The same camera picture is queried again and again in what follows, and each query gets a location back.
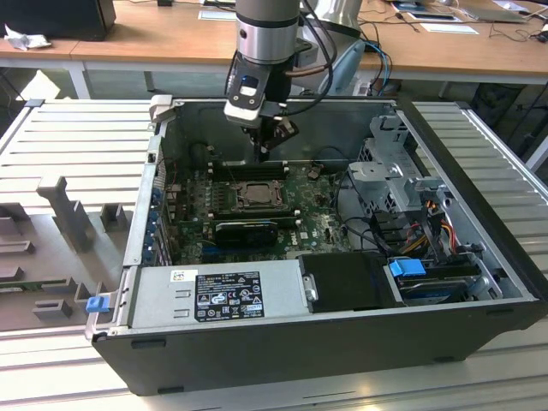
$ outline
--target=computer case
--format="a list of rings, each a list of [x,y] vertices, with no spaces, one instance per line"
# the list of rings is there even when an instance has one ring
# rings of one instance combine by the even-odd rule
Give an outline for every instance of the computer case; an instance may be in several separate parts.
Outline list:
[[[112,0],[2,0],[0,33],[4,25],[48,39],[104,40],[114,25]]]

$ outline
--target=laptop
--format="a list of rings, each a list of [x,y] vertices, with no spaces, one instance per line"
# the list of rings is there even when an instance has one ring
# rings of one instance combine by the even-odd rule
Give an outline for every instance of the laptop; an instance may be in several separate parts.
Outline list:
[[[526,19],[508,10],[482,9],[476,6],[463,6],[464,13],[474,20],[495,21],[501,23],[525,23]]]

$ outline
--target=blue cable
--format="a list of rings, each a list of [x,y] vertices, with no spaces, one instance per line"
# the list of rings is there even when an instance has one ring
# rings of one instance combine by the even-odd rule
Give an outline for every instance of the blue cable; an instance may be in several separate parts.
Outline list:
[[[382,96],[384,87],[386,86],[386,83],[388,82],[388,75],[389,75],[388,60],[387,60],[386,55],[384,54],[384,52],[382,50],[380,50],[376,45],[374,45],[373,43],[370,43],[368,41],[366,41],[365,43],[367,45],[369,45],[372,49],[374,49],[377,52],[377,54],[383,59],[384,80],[383,80],[383,85],[381,86],[380,91],[378,92],[378,95]]]

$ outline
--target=white paper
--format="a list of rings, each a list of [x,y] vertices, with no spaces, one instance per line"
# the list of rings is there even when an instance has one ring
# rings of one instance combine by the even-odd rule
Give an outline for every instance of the white paper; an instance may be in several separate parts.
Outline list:
[[[498,4],[500,7],[502,7],[505,10],[509,11],[529,11],[526,7],[522,7],[519,4],[516,4],[514,2],[508,2],[506,0],[493,0],[495,4]]]
[[[201,10],[198,13],[198,19],[200,20],[220,20],[220,21],[235,21],[236,13],[225,11],[210,11]]]
[[[8,43],[16,49],[27,51],[28,49],[38,49],[51,45],[51,43],[40,34],[26,35],[10,29],[8,25],[4,25],[4,27],[6,29],[6,35],[3,36],[4,39],[8,40]]]
[[[420,23],[429,33],[479,34],[470,26],[456,24]]]

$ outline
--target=motherboard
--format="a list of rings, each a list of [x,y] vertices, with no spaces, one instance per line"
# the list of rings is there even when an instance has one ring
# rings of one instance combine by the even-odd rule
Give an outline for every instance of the motherboard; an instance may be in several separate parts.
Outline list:
[[[314,163],[211,165],[172,188],[177,264],[295,259],[350,251],[336,178]]]

